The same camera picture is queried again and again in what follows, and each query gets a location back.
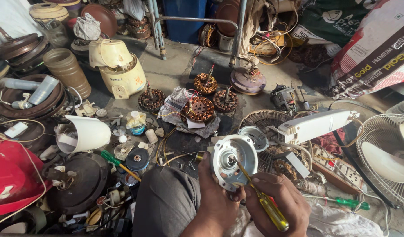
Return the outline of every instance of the metal pipe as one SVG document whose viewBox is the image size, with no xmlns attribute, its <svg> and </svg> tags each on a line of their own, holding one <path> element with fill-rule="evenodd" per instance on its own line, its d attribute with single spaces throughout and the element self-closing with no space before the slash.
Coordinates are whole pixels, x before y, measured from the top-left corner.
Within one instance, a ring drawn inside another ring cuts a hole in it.
<svg viewBox="0 0 404 237">
<path fill-rule="evenodd" d="M 228 102 L 228 100 L 230 100 L 230 98 L 229 98 L 229 97 L 230 97 L 230 96 L 229 96 L 229 94 L 230 94 L 230 88 L 231 88 L 231 87 L 227 87 L 227 88 L 226 88 L 226 98 L 225 98 L 225 101 L 227 101 L 227 102 Z"/>
<path fill-rule="evenodd" d="M 246 11 L 247 0 L 241 0 L 241 2 L 244 3 L 244 11 Z M 240 35 L 240 41 L 241 41 L 241 35 L 243 32 L 242 32 L 242 30 L 239 31 L 239 27 L 237 26 L 237 24 L 235 22 L 230 21 L 230 20 L 222 20 L 222 19 L 208 19 L 208 18 L 181 17 L 181 16 L 161 16 L 155 20 L 155 24 L 157 24 L 159 21 L 162 21 L 162 20 L 178 20 L 178 21 L 188 21 L 188 22 L 211 22 L 211 23 L 232 24 L 234 26 L 234 28 L 236 29 L 237 34 L 234 37 L 233 52 L 231 54 L 229 66 L 232 67 L 236 63 L 236 57 L 238 57 L 238 54 L 239 54 L 239 48 L 236 45 L 237 41 L 239 39 L 238 35 Z"/>
<path fill-rule="evenodd" d="M 159 39 L 158 39 L 158 35 L 157 35 L 157 30 L 155 27 L 155 13 L 154 13 L 154 8 L 153 8 L 153 2 L 152 0 L 147 0 L 148 2 L 148 10 L 149 10 L 149 14 L 151 16 L 151 27 L 152 27 L 152 32 L 153 32 L 153 40 L 155 42 L 155 49 L 158 50 L 159 49 Z"/>
<path fill-rule="evenodd" d="M 233 55 L 235 55 L 234 63 L 236 60 L 236 57 L 239 56 L 239 46 L 241 44 L 241 39 L 243 38 L 243 26 L 244 26 L 244 16 L 246 15 L 246 5 L 247 5 L 247 0 L 240 0 L 240 9 L 239 9 L 239 15 L 238 15 L 238 29 L 236 31 L 236 35 L 234 37 L 234 44 L 233 44 Z"/>
<path fill-rule="evenodd" d="M 159 13 L 158 13 L 158 4 L 156 2 L 156 0 L 152 0 L 153 3 L 153 12 L 155 14 L 155 19 L 159 18 Z M 164 37 L 162 36 L 162 30 L 161 30 L 161 24 L 158 22 L 155 24 L 155 27 L 157 29 L 157 34 L 158 34 L 158 38 L 159 38 L 159 48 L 160 48 L 160 53 L 161 53 L 161 57 L 163 60 L 167 60 L 167 57 L 165 56 L 167 54 L 167 51 L 164 47 Z"/>
</svg>

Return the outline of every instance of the copper winding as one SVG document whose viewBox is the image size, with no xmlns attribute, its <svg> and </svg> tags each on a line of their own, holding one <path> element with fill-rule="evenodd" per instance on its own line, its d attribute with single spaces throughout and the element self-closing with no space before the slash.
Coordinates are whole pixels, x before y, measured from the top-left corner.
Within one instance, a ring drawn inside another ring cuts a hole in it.
<svg viewBox="0 0 404 237">
<path fill-rule="evenodd" d="M 230 91 L 228 93 L 228 101 L 226 101 L 225 97 L 226 90 L 221 90 L 215 93 L 213 97 L 215 108 L 225 113 L 234 111 L 239 104 L 239 98 L 236 93 Z"/>
<path fill-rule="evenodd" d="M 291 166 L 283 160 L 274 160 L 273 166 L 279 174 L 285 175 L 289 180 L 297 180 L 297 173 Z"/>
<path fill-rule="evenodd" d="M 198 74 L 194 79 L 194 86 L 201 94 L 212 94 L 218 88 L 217 80 L 213 76 L 206 82 L 208 74 Z"/>
<path fill-rule="evenodd" d="M 148 90 L 146 90 L 137 99 L 139 106 L 149 112 L 158 111 L 164 105 L 165 100 L 165 94 L 158 89 L 152 89 L 152 95 L 153 99 L 151 99 Z"/>
<path fill-rule="evenodd" d="M 214 104 L 205 97 L 193 97 L 184 105 L 182 114 L 193 122 L 206 121 L 214 115 Z"/>
</svg>

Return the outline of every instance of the newspaper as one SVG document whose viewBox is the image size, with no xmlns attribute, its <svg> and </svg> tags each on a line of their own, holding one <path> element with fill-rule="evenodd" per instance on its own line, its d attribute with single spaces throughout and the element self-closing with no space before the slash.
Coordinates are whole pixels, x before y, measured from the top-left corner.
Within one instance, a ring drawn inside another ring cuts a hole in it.
<svg viewBox="0 0 404 237">
<path fill-rule="evenodd" d="M 182 87 L 176 87 L 173 90 L 173 93 L 170 94 L 167 99 L 164 101 L 164 105 L 161 107 L 159 110 L 158 114 L 160 115 L 167 115 L 171 112 L 180 112 L 184 104 L 188 101 L 187 97 L 191 97 L 192 93 L 189 93 L 186 91 L 185 88 Z M 167 116 L 159 116 L 162 118 L 163 121 L 172 123 L 176 126 L 181 126 L 178 127 L 177 130 L 181 132 L 187 132 L 187 133 L 196 133 L 197 135 L 203 137 L 203 138 L 208 138 L 209 135 L 214 134 L 214 132 L 218 129 L 220 126 L 220 118 L 216 116 L 216 113 L 214 113 L 215 118 L 211 120 L 209 123 L 205 125 L 203 128 L 198 128 L 198 129 L 189 129 L 187 125 L 181 120 L 181 116 L 178 113 L 172 113 Z"/>
</svg>

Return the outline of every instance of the white plastic cover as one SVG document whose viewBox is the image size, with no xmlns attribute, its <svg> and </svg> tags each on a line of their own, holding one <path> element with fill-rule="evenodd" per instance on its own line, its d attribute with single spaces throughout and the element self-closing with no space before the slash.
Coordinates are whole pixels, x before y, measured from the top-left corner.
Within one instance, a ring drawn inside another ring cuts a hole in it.
<svg viewBox="0 0 404 237">
<path fill-rule="evenodd" d="M 99 21 L 86 12 L 85 16 L 78 17 L 76 24 L 73 26 L 73 32 L 83 40 L 97 40 L 101 34 L 99 24 Z"/>
<path fill-rule="evenodd" d="M 141 21 L 145 16 L 145 5 L 141 0 L 123 0 L 124 12 Z"/>
</svg>

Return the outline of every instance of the grey trousers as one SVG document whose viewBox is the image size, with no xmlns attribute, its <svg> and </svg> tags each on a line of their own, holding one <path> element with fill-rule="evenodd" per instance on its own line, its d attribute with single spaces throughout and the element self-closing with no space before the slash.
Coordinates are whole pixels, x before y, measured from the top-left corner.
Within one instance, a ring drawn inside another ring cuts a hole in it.
<svg viewBox="0 0 404 237">
<path fill-rule="evenodd" d="M 172 167 L 156 167 L 142 178 L 132 237 L 179 236 L 196 216 L 199 181 Z"/>
</svg>

